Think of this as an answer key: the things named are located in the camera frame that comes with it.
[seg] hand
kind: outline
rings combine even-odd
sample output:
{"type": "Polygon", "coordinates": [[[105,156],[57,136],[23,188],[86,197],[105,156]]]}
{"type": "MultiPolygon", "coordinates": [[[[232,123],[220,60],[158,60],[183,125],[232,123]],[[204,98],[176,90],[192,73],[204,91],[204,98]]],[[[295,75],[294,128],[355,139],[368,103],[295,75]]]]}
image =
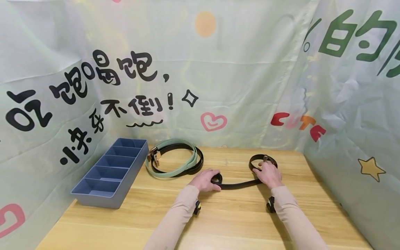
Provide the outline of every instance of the hand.
{"type": "Polygon", "coordinates": [[[200,192],[209,192],[212,190],[221,191],[220,186],[211,183],[211,178],[213,178],[214,175],[218,174],[219,172],[219,170],[213,170],[211,168],[201,171],[188,185],[197,187],[200,192]]]}
{"type": "Polygon", "coordinates": [[[257,168],[253,168],[253,172],[256,173],[257,177],[266,184],[269,189],[273,189],[279,186],[284,186],[282,183],[282,173],[276,168],[270,161],[260,162],[258,164],[262,166],[261,171],[257,168]]]}

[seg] beige sleeve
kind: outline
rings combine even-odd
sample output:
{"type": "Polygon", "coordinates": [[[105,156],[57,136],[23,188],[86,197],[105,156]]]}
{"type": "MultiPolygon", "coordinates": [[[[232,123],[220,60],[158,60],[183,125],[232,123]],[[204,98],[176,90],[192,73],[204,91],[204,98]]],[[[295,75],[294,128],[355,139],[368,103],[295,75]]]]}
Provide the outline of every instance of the beige sleeve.
{"type": "Polygon", "coordinates": [[[173,250],[186,223],[193,215],[199,190],[192,185],[184,187],[168,210],[144,250],[173,250]]]}
{"type": "Polygon", "coordinates": [[[286,186],[273,188],[271,193],[275,197],[274,207],[276,213],[289,232],[296,249],[329,249],[318,231],[297,205],[296,199],[286,186]]]}

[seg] pink heart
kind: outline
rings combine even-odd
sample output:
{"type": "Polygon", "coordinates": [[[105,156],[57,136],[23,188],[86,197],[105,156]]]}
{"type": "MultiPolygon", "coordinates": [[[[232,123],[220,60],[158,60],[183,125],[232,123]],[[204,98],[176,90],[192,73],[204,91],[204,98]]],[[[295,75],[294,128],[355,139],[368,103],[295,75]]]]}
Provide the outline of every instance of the pink heart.
{"type": "Polygon", "coordinates": [[[200,117],[200,120],[201,120],[201,124],[208,132],[221,129],[221,128],[225,127],[226,124],[228,123],[228,119],[225,116],[215,116],[211,112],[205,112],[204,114],[202,114],[200,117]],[[211,123],[211,122],[207,122],[207,124],[206,124],[206,121],[204,120],[206,116],[210,116],[212,122],[222,119],[222,124],[218,125],[218,123],[211,123]]]}
{"type": "Polygon", "coordinates": [[[0,231],[0,239],[19,228],[25,222],[25,214],[22,208],[18,204],[8,204],[0,209],[0,226],[6,223],[6,217],[4,216],[6,212],[12,212],[17,218],[17,222],[9,228],[0,231]]]}

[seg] yellow circle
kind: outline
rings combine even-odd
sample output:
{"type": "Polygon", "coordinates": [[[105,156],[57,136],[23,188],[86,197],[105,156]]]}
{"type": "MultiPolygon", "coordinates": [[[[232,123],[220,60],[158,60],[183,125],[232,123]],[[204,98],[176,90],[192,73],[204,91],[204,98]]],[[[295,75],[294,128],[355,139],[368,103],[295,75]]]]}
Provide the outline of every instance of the yellow circle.
{"type": "Polygon", "coordinates": [[[196,32],[202,37],[211,36],[215,28],[217,27],[217,21],[215,16],[208,11],[200,12],[194,21],[194,28],[196,32]]]}

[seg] exclamation mark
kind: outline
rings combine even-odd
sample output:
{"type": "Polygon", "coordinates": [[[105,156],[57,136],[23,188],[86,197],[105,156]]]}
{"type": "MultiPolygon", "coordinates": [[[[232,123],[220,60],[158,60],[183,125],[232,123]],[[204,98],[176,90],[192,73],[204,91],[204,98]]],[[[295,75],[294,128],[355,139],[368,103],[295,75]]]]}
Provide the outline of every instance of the exclamation mark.
{"type": "Polygon", "coordinates": [[[168,105],[170,106],[169,107],[170,110],[174,109],[174,107],[172,106],[173,105],[173,103],[172,103],[172,93],[168,93],[168,105]]]}

